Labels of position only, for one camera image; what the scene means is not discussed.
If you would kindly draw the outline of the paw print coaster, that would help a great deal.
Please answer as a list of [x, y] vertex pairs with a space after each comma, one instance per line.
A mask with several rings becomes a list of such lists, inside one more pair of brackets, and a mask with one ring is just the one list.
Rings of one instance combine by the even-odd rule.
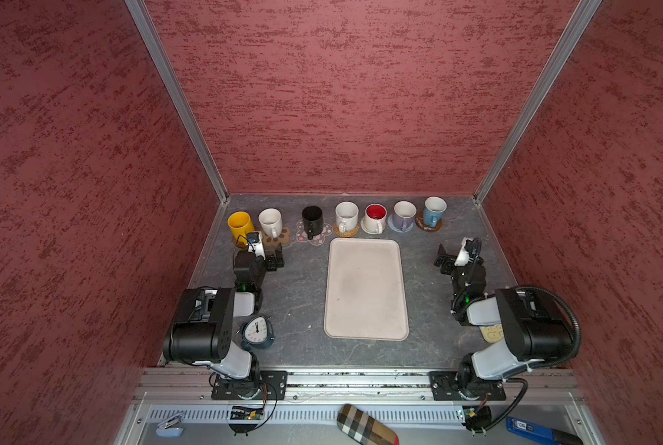
[[290, 243], [292, 238], [291, 230], [288, 226], [283, 226], [277, 237], [270, 237], [265, 233], [262, 233], [262, 235], [263, 245], [266, 250], [275, 250], [278, 246], [286, 246]]

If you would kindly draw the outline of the white mug front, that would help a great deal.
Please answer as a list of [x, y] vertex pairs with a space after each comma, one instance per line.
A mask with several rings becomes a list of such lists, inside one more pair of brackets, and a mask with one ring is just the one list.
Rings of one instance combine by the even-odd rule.
[[261, 211], [258, 216], [262, 232], [272, 239], [277, 239], [283, 230], [283, 221], [281, 212], [275, 208], [268, 208]]

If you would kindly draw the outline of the pink flower coaster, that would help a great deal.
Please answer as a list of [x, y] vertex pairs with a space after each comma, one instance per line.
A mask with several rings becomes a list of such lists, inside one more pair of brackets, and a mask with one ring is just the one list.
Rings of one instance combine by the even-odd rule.
[[297, 242], [308, 243], [311, 246], [321, 246], [332, 234], [332, 226], [330, 224], [324, 224], [322, 232], [319, 235], [315, 235], [313, 238], [309, 238], [308, 233], [305, 231], [304, 221], [300, 220], [296, 224], [296, 234], [294, 239]]

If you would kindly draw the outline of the yellow mug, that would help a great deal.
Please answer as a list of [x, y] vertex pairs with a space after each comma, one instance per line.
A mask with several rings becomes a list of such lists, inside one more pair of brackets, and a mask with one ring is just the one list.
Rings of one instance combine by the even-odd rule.
[[246, 237], [248, 233], [255, 231], [252, 218], [250, 214], [245, 211], [236, 211], [233, 213], [229, 216], [227, 224], [231, 230], [233, 243], [240, 235]]

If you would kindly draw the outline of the blue mug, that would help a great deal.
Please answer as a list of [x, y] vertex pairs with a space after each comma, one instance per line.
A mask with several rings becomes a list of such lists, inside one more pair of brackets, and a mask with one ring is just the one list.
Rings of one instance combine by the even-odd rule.
[[423, 211], [423, 222], [429, 228], [436, 228], [442, 216], [447, 209], [445, 200], [439, 197], [429, 197], [425, 200], [425, 208]]

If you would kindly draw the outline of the black mug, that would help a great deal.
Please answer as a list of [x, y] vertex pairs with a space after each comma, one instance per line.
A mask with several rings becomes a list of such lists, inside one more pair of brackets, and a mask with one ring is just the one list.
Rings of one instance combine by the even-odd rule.
[[318, 206], [307, 206], [303, 209], [303, 228], [307, 239], [311, 241], [317, 235], [321, 235], [324, 229], [323, 211]]

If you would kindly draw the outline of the white mug purple outside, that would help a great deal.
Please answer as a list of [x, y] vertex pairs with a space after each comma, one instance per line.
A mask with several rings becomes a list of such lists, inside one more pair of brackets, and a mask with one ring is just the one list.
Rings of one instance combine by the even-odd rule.
[[416, 206], [407, 200], [402, 200], [396, 202], [394, 205], [394, 213], [392, 215], [398, 215], [403, 218], [408, 218], [408, 217], [416, 217], [417, 214], [417, 208]]

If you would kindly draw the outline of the red mug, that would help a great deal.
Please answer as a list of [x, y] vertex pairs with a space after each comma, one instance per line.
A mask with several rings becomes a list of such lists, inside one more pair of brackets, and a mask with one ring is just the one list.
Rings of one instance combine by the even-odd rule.
[[378, 220], [381, 218], [385, 218], [387, 220], [387, 216], [388, 216], [387, 209], [383, 205], [378, 203], [373, 203], [369, 204], [368, 207], [366, 207], [364, 218], [370, 217]]

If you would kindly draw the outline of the beige serving tray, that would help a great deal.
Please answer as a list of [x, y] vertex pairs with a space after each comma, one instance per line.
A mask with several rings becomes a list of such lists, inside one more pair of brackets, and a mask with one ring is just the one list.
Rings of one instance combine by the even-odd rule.
[[407, 299], [397, 242], [362, 238], [331, 241], [324, 330], [333, 339], [407, 338]]

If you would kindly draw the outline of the brown glossy round coaster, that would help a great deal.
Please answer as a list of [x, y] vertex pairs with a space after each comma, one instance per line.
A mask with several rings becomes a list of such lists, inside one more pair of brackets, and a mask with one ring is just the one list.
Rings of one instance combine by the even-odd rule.
[[425, 224], [423, 213], [421, 211], [419, 211], [415, 217], [415, 224], [424, 232], [435, 233], [442, 229], [442, 219], [439, 219], [435, 226], [429, 226]]

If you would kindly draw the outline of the brown wicker round coaster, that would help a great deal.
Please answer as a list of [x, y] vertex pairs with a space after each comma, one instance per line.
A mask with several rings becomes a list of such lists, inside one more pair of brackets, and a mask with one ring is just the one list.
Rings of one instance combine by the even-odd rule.
[[360, 230], [360, 226], [357, 225], [351, 231], [341, 232], [337, 224], [333, 224], [333, 232], [337, 237], [355, 237]]

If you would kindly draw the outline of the grey round coaster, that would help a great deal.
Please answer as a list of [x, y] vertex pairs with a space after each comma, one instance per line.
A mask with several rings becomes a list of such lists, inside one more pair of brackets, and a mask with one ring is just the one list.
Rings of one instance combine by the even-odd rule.
[[401, 234], [408, 233], [415, 226], [415, 218], [414, 217], [403, 218], [401, 216], [394, 214], [389, 217], [388, 226], [392, 229], [392, 231], [396, 233], [401, 233]]

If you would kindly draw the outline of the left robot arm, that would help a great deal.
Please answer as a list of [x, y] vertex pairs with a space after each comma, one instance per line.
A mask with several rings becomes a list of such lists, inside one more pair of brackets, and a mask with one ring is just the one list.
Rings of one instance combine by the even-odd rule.
[[269, 255], [241, 250], [233, 260], [233, 287], [186, 289], [163, 342], [165, 360], [207, 367], [233, 389], [258, 391], [263, 380], [253, 350], [275, 339], [270, 320], [259, 313], [262, 283], [284, 265], [281, 246]]

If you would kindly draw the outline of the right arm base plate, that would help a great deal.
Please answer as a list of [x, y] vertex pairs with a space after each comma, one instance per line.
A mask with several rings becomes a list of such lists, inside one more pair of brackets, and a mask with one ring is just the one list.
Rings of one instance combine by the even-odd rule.
[[431, 371], [428, 377], [435, 401], [503, 402], [507, 399], [500, 380], [484, 380], [472, 373], [459, 378], [457, 371]]

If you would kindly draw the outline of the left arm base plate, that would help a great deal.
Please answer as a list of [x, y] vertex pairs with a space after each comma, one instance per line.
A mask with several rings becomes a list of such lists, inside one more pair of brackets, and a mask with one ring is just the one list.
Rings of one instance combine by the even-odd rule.
[[214, 401], [281, 401], [285, 398], [289, 373], [287, 371], [253, 371], [246, 379], [218, 376], [212, 385]]

